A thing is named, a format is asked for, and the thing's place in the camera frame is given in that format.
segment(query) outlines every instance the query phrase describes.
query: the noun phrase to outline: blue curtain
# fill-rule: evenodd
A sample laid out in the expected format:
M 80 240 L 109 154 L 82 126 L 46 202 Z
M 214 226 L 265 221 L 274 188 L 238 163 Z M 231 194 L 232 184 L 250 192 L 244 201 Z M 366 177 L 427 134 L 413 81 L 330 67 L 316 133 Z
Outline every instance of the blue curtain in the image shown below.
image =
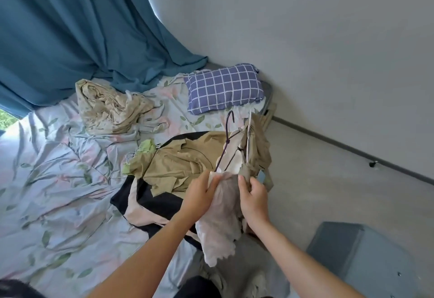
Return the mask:
M 0 107 L 19 117 L 70 96 L 80 79 L 144 92 L 207 62 L 148 0 L 1 0 L 0 13 Z

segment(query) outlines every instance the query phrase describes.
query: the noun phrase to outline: person's left arm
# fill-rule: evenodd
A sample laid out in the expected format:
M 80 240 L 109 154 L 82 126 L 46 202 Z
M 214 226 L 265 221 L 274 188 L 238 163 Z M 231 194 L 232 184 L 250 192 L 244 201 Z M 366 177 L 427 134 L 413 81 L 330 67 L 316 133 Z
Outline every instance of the person's left arm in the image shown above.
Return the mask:
M 215 176 L 208 187 L 209 174 L 206 170 L 191 182 L 179 212 L 88 298 L 151 298 L 154 295 L 184 235 L 211 205 L 220 176 Z

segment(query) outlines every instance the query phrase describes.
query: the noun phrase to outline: wall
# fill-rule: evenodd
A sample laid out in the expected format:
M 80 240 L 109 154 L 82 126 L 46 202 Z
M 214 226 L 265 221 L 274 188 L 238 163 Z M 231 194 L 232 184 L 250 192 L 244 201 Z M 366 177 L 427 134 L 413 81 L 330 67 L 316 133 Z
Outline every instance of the wall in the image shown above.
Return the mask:
M 191 51 L 255 64 L 277 116 L 434 178 L 433 0 L 150 0 Z

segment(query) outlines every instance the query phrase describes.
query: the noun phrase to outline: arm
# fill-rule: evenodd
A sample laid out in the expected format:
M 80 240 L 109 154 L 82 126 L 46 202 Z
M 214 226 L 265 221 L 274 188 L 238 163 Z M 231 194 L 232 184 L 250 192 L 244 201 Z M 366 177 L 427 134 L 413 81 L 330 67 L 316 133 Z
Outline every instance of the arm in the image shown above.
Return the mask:
M 190 227 L 209 209 L 220 176 L 204 171 L 188 186 L 181 209 L 157 234 L 99 284 L 88 298 L 151 298 Z
M 255 178 L 247 190 L 244 177 L 238 177 L 241 210 L 247 223 L 276 260 L 301 298 L 364 298 L 327 268 L 300 250 L 269 221 L 267 190 Z

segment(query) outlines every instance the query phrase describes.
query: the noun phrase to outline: person's left hand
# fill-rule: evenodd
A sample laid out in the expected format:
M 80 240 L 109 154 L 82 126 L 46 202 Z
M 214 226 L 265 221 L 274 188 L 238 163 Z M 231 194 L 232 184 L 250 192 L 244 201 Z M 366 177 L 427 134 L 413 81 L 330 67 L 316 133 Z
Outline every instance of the person's left hand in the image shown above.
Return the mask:
M 213 202 L 216 187 L 221 180 L 221 174 L 216 174 L 208 187 L 210 171 L 203 171 L 200 176 L 193 179 L 187 188 L 179 213 L 193 225 L 210 208 Z

